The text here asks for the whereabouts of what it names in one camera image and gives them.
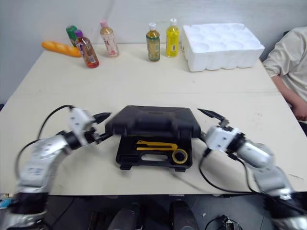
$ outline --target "beige sleeve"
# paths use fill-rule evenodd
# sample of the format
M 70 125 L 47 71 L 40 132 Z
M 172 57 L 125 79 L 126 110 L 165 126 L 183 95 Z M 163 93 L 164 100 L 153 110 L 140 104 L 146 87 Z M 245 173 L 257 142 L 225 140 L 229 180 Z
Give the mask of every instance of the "beige sleeve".
M 263 65 L 270 77 L 283 76 L 299 63 L 303 52 L 303 37 L 294 29 L 276 43 Z

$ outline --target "roll of tape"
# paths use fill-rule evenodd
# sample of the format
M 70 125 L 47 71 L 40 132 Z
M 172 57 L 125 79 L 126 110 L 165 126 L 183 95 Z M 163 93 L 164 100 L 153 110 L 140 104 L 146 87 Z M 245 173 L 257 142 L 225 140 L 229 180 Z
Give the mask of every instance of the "roll of tape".
M 178 155 L 180 154 L 180 156 L 183 156 L 183 160 L 179 160 L 178 159 Z M 176 149 L 175 151 L 173 151 L 173 154 L 172 154 L 172 159 L 173 161 L 176 163 L 176 164 L 184 164 L 187 160 L 188 160 L 188 154 L 185 150 L 183 149 Z

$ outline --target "toolbox lid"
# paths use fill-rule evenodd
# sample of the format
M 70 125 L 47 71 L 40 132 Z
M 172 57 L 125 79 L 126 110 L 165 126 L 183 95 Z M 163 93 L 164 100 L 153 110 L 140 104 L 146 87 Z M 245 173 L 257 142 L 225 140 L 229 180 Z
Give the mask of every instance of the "toolbox lid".
M 198 138 L 201 128 L 189 108 L 128 105 L 106 124 L 107 134 Z

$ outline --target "yellow utility knife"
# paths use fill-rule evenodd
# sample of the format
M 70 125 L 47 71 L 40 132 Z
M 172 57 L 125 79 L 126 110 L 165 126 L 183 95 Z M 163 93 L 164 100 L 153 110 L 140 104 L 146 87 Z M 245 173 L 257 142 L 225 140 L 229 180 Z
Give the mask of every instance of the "yellow utility knife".
M 147 147 L 137 147 L 136 150 L 160 150 L 160 151 L 174 151 L 178 148 L 177 144 L 167 143 L 167 142 L 155 142 L 155 141 L 145 141 L 139 140 L 138 145 L 143 144 Z

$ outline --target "white bottle cap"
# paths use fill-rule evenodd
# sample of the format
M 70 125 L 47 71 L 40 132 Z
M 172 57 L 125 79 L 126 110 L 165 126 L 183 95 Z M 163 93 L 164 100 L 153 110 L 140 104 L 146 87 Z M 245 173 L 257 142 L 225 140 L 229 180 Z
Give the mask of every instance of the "white bottle cap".
M 177 20 L 176 18 L 172 18 L 171 20 L 169 20 L 170 25 L 177 25 Z
M 149 29 L 155 30 L 157 28 L 157 25 L 155 23 L 149 23 Z

